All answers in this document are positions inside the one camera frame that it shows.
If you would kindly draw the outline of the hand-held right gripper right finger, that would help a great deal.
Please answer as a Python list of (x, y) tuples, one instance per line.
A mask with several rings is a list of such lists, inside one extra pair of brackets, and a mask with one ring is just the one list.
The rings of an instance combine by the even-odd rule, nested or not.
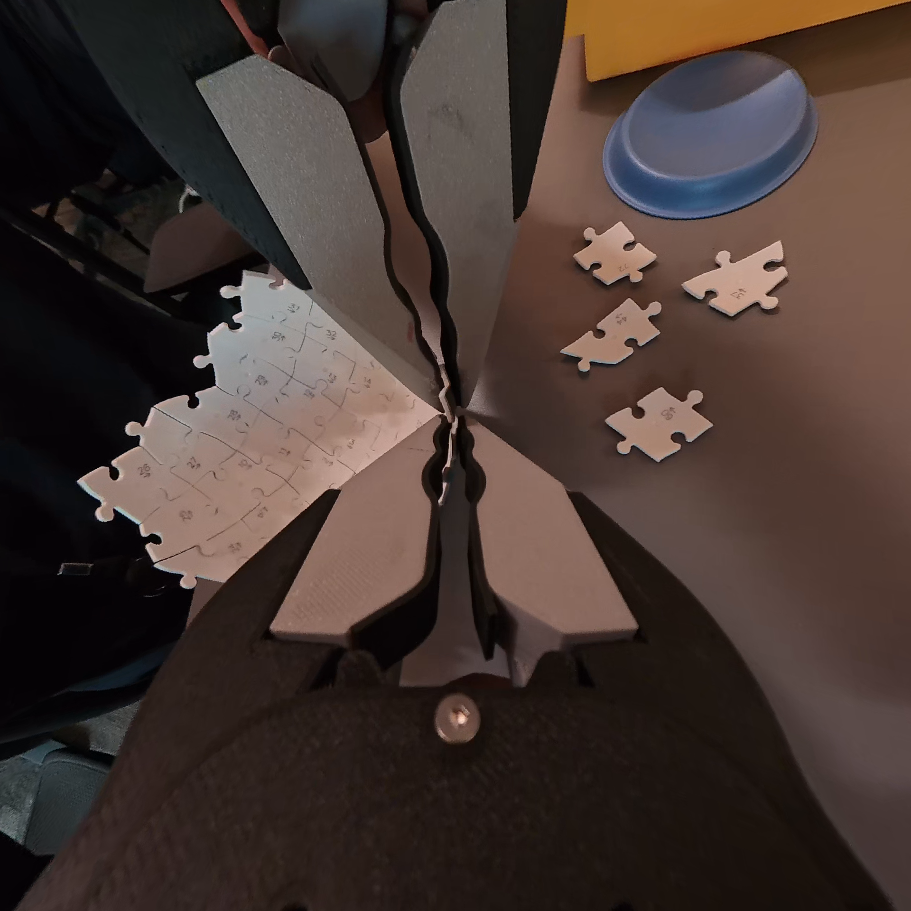
[(481, 473), (471, 496), (495, 644), (514, 684), (527, 685), (546, 653), (634, 638), (639, 624), (564, 485), (474, 418), (465, 428), (465, 467)]

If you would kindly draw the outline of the yellow board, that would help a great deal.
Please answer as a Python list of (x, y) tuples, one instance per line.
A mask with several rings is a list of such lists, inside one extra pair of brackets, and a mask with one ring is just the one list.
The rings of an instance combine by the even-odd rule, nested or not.
[(900, 4), (899, 1), (569, 1), (564, 38), (582, 38), (586, 78), (597, 82)]

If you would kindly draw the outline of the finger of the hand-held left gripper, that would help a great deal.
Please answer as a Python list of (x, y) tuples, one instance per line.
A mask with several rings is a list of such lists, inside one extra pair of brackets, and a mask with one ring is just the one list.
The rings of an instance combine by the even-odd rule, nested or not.
[(392, 152), (375, 169), (340, 100), (260, 56), (203, 75), (196, 88), (313, 301), (409, 391), (453, 403), (430, 253)]
[(451, 395), (466, 408), (515, 244), (506, 2), (443, 2), (430, 14), (393, 60), (388, 123), (430, 252)]

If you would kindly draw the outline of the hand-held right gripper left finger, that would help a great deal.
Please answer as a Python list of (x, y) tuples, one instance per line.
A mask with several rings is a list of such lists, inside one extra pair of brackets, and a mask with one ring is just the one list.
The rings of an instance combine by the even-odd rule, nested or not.
[(271, 621), (275, 639), (366, 651), (389, 669), (428, 637), (450, 427), (428, 421), (343, 485)]

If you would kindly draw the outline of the white puzzle piece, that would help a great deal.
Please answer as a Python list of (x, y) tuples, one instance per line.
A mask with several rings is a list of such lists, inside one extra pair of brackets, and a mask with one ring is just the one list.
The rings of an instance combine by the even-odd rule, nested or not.
[(583, 238), (586, 247), (573, 255), (575, 263), (606, 286), (623, 278), (638, 283), (642, 270), (657, 259), (657, 255), (639, 242), (623, 222), (617, 222), (604, 232), (586, 227)]
[(461, 416), (457, 415), (452, 421), (447, 424), (445, 436), (440, 438), (438, 449), (441, 452), (441, 458), (443, 461), (441, 462), (439, 472), (440, 491), (437, 499), (439, 507), (443, 507), (446, 503), (449, 492), (453, 486), (453, 481), (456, 474), (456, 466), (460, 464), (461, 425)]
[(660, 302), (651, 302), (642, 308), (628, 298), (598, 322), (597, 330), (601, 335), (586, 332), (561, 349), (560, 353), (576, 358), (580, 372), (588, 372), (593, 363), (618, 364), (633, 353), (629, 341), (642, 347), (660, 334), (651, 318), (659, 315), (661, 310)]
[(729, 317), (734, 317), (749, 307), (757, 304), (764, 311), (778, 307), (778, 298), (771, 295), (788, 272), (779, 266), (768, 270), (769, 263), (781, 263), (784, 259), (781, 241), (774, 242), (765, 248), (733, 261), (729, 251), (716, 254), (716, 268), (684, 281), (682, 290), (697, 300), (704, 300), (711, 293), (709, 306)]
[(679, 400), (664, 388), (658, 388), (637, 403), (642, 416), (635, 416), (628, 407), (607, 417), (605, 424), (621, 435), (617, 443), (621, 455), (637, 448), (660, 462), (680, 449), (675, 436), (682, 436), (690, 443), (712, 428), (712, 422), (696, 410), (702, 401), (703, 393), (698, 390)]

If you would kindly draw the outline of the blue plastic bowl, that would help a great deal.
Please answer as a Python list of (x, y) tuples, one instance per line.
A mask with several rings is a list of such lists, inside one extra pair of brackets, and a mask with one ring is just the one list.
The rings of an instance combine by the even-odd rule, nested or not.
[(814, 98), (791, 65), (725, 51), (678, 65), (644, 89), (610, 129), (602, 169), (632, 209), (702, 220), (779, 188), (817, 132)]

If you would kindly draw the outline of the partly built puzzle ball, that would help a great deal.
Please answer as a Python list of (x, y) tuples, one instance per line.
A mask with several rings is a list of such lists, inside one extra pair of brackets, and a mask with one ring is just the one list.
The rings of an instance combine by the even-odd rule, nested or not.
[(146, 551), (181, 586), (225, 582), (290, 520), (441, 416), (396, 379), (310, 294), (246, 270), (239, 328), (221, 324), (194, 358), (215, 384), (131, 422), (139, 445), (79, 478), (154, 537)]

